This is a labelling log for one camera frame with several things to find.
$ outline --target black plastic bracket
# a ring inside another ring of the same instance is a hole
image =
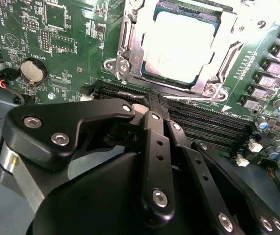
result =
[[[2,136],[7,146],[20,156],[55,171],[70,162],[79,147],[80,137],[95,136],[100,126],[106,127],[117,121],[130,122],[134,116],[132,107],[121,99],[30,105],[8,112]],[[38,118],[42,125],[39,128],[27,127],[24,124],[27,117]],[[56,145],[51,141],[54,133],[64,133],[69,143]]]

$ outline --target screw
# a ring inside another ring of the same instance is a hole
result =
[[[224,95],[224,94],[218,94],[218,96],[217,96],[219,99],[225,99],[226,98],[226,96]]]
[[[160,190],[154,190],[153,192],[153,200],[159,207],[166,207],[168,204],[168,199],[166,194],[164,194]]]
[[[124,110],[126,110],[127,112],[131,112],[131,108],[129,106],[127,106],[127,105],[123,105],[122,108]]]
[[[47,98],[50,100],[54,100],[54,99],[56,99],[56,95],[53,92],[49,92],[47,94]]]
[[[127,66],[126,65],[120,65],[120,68],[123,72],[127,71]]]
[[[42,126],[41,120],[38,119],[37,117],[26,117],[24,118],[23,123],[26,127],[32,129],[37,129]]]
[[[174,123],[173,126],[177,131],[181,130],[181,127],[177,123]]]
[[[51,141],[59,146],[66,146],[70,142],[69,137],[66,134],[60,132],[53,134],[51,136]]]
[[[206,93],[207,95],[213,95],[215,92],[216,92],[216,88],[213,87],[212,85],[208,85],[208,86],[205,88],[205,93]]]
[[[260,221],[262,222],[262,225],[268,230],[268,231],[272,231],[272,225],[270,224],[270,222],[268,222],[264,217],[260,218]]]
[[[129,0],[133,7],[139,8],[143,4],[143,0]]]
[[[207,146],[206,146],[205,143],[201,143],[200,146],[201,146],[202,149],[207,150]]]
[[[156,115],[156,114],[152,114],[152,117],[153,117],[155,120],[159,120],[159,116]]]
[[[107,63],[106,64],[106,67],[109,69],[109,70],[112,70],[113,69],[113,67],[114,67],[114,65],[112,64],[112,63]]]
[[[223,213],[219,213],[218,219],[220,224],[224,227],[224,229],[226,229],[227,232],[231,233],[233,230],[233,225],[230,219],[228,219],[228,217],[225,216]]]
[[[273,223],[275,224],[276,228],[280,231],[280,223],[277,219],[273,218]]]

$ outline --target metal socket frame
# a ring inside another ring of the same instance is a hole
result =
[[[217,102],[227,100],[229,94],[222,85],[243,46],[243,43],[237,42],[232,36],[237,14],[191,1],[192,5],[221,12],[221,24],[212,42],[214,56],[211,62],[203,65],[196,83],[190,89],[184,89],[142,76],[145,52],[141,41],[143,35],[154,24],[153,16],[159,0],[143,1],[141,5],[131,3],[132,1],[125,1],[117,57],[105,60],[105,69],[119,80],[168,92],[170,95],[166,96],[167,98]],[[208,86],[214,87],[214,92],[207,92]]]

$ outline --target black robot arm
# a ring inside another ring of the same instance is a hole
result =
[[[280,235],[280,218],[202,141],[169,120],[167,102],[121,99],[12,109],[0,182],[36,212],[30,235]],[[125,152],[69,180],[71,160]]]

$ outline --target black memory slot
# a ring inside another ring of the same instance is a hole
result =
[[[98,89],[96,98],[121,98],[130,104],[142,102],[141,99],[121,95],[119,91],[134,95],[145,95],[144,91],[136,91],[119,85],[103,84]],[[252,122],[174,100],[168,100],[168,106],[171,120],[182,126],[189,140],[202,140],[219,150],[231,151],[233,154],[248,140],[255,128]]]
[[[215,125],[212,123],[206,123],[205,125],[205,122],[202,120],[199,120],[195,117],[186,117],[182,114],[179,115],[170,112],[170,116],[173,118],[173,121],[177,122],[178,124],[185,124],[190,127],[199,127],[204,130],[217,132],[223,135],[228,135],[230,137],[237,137],[238,135],[241,135],[243,131],[239,129],[226,128],[225,126],[221,126],[220,124]]]

